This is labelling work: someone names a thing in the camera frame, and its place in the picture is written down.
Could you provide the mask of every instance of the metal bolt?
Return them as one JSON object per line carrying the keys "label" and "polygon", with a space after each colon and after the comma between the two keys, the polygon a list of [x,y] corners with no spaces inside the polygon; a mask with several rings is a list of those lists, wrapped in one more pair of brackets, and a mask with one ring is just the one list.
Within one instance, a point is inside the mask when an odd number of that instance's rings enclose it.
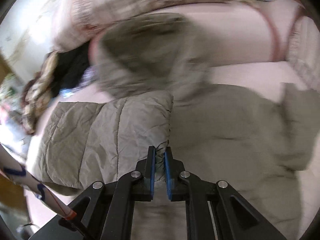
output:
{"label": "metal bolt", "polygon": [[103,186],[103,183],[102,183],[101,181],[96,181],[96,182],[92,185],[92,187],[93,187],[94,189],[102,188],[102,186]]}
{"label": "metal bolt", "polygon": [[224,180],[220,180],[220,181],[218,182],[218,186],[219,186],[219,187],[222,187],[222,188],[226,188],[226,187],[228,187],[228,182],[226,182],[226,181],[224,181]]}
{"label": "metal bolt", "polygon": [[140,177],[141,173],[139,171],[133,171],[131,172],[131,177],[138,178]]}
{"label": "metal bolt", "polygon": [[190,177],[190,172],[182,171],[182,172],[180,172],[180,176],[183,178],[188,178],[188,177]]}

